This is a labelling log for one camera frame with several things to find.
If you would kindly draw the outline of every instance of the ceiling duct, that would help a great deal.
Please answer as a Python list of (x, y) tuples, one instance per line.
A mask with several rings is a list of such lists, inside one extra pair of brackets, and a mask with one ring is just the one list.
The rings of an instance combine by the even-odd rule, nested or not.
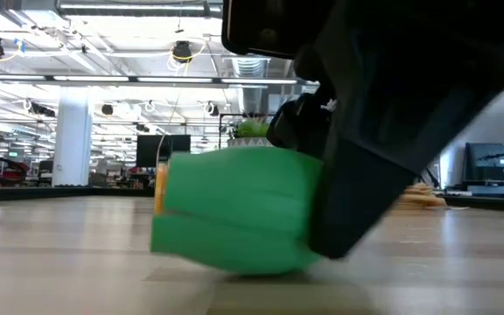
[(222, 18), (222, 5), (208, 1), (188, 3), (97, 2), (62, 0), (58, 12), (65, 16), (121, 16), (163, 18)]
[[(239, 78), (264, 78), (268, 69), (266, 59), (239, 59), (234, 58), (234, 75)], [(239, 91), (240, 110), (242, 113), (268, 114), (267, 89), (242, 88)]]

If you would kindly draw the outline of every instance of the orange object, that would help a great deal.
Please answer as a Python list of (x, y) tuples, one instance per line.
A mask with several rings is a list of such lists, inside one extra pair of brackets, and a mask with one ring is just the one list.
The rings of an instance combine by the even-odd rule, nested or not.
[(155, 181), (155, 214), (161, 214), (163, 210), (163, 196), (166, 194), (168, 182), (168, 164), (157, 166), (157, 179)]

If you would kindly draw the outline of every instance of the black monitor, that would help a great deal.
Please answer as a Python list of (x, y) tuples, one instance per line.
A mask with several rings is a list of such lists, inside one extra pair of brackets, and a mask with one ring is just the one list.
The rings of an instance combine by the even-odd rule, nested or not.
[(38, 166), (38, 172), (53, 172), (53, 160), (44, 160), (40, 161), (40, 165)]
[[(137, 167), (156, 167), (157, 150), (162, 135), (137, 136)], [(158, 155), (159, 161), (167, 161), (173, 152), (189, 152), (191, 137), (189, 135), (169, 135), (164, 137), (161, 150)]]
[(464, 180), (504, 180), (504, 143), (467, 143)]

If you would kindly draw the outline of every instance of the wooden table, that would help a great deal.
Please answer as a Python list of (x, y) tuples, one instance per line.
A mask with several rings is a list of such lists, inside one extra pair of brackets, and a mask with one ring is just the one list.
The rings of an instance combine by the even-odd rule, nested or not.
[(152, 198), (0, 202), (0, 314), (504, 314), (503, 212), (394, 211), (344, 262), (255, 279), (150, 255), (152, 213)]

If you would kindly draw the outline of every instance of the green object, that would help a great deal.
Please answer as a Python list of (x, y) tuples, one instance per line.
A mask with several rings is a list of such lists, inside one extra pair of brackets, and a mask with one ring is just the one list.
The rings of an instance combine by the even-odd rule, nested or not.
[(150, 249), (243, 275), (303, 270), (319, 258), (305, 239), (321, 166), (274, 147), (175, 154)]
[(270, 125), (256, 119), (248, 119), (238, 124), (238, 137), (266, 137)]

